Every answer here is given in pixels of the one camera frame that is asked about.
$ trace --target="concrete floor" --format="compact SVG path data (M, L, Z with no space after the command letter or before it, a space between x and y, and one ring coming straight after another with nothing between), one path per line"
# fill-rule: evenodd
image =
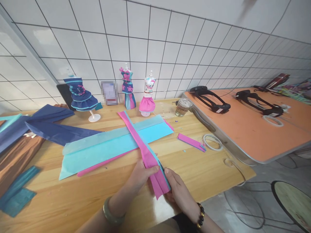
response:
M206 213L226 233L303 232L275 200L271 183L285 181L311 197L311 160L291 154L253 169L257 176L244 186L234 187L203 202Z

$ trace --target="dark bead bracelet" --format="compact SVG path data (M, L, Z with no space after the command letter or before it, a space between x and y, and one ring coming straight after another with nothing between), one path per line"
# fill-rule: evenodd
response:
M198 220L198 223L197 223L197 228L200 229L201 226L203 225L204 213L205 213L205 212L204 212L203 206L202 206L200 203L198 203L198 202L197 202L197 204L198 204L198 206L200 207L200 216L199 216L199 220Z

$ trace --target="pink paper strip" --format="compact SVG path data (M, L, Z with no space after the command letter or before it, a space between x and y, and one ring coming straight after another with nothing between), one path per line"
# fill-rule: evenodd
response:
M125 153L123 153L123 154L120 154L120 155L118 155L118 156L116 156L116 157L114 157L114 158L108 159L108 160L103 161L103 162L101 162L101 163L98 163L98 164L96 164L96 165L94 165L94 166L92 166L92 167L86 168L85 170L78 172L78 173L77 173L77 176L78 176L78 177L81 177L81 176L83 176L83 175L85 175L85 174L87 174L87 173L89 173L89 172L95 170L96 168L99 168L99 167L101 167L101 166L103 166L103 165L105 165L105 164L107 164L107 163L110 163L111 161L114 161L114 160L116 160L117 158L120 158L121 156L124 156L124 155L126 155L127 153L130 153L130 152L132 152L132 151L134 151L134 150L136 150L136 149L130 150L130 151L125 152Z
M206 150L204 150L202 147L201 147L201 143L196 141L196 140L193 140L192 138L189 138L187 137L186 135L183 135L181 133L178 134L178 137L177 139L189 144L190 146L193 146L195 148L198 148L200 151L203 151L205 152Z
M148 146L141 139L141 137L133 127L131 121L129 120L128 115L125 112L118 112L118 114L125 122L134 140L139 146L145 167L151 168L154 166L158 166L157 160L154 158L152 152L150 151L151 149L148 148ZM151 175L150 180L157 200L159 199L160 196L170 191L170 188L167 185L167 182L161 169L156 174Z
M170 123L168 123L165 119L164 119L165 123L171 128L171 130L174 131L174 128L170 125Z

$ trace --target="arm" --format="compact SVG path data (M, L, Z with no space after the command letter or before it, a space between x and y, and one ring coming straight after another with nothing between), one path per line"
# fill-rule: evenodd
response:
M185 183L173 170L165 168L165 174L171 185L172 192L167 193L167 198L171 202L176 202L182 212L197 224L200 216L200 208L191 196ZM204 215L203 225L200 228L203 233L224 233L223 230L207 215Z
M142 160L139 160L125 183L125 185L114 194L108 202L108 208L112 216L120 218L125 215L132 200L136 197L139 190L146 183L149 176L158 172L159 166L146 169ZM112 225L105 218L103 208L101 207L77 233L98 233L98 232L115 232L116 225Z

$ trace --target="stand base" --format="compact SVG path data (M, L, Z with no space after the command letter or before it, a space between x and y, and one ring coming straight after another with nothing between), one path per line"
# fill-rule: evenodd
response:
M99 114L94 114L94 117L91 115L89 118L88 118L88 120L90 121L90 122L96 122L96 121L98 121L100 119L100 115Z
M148 117L148 116L150 116L150 113L148 113L148 112L141 112L141 114L142 114L143 117Z

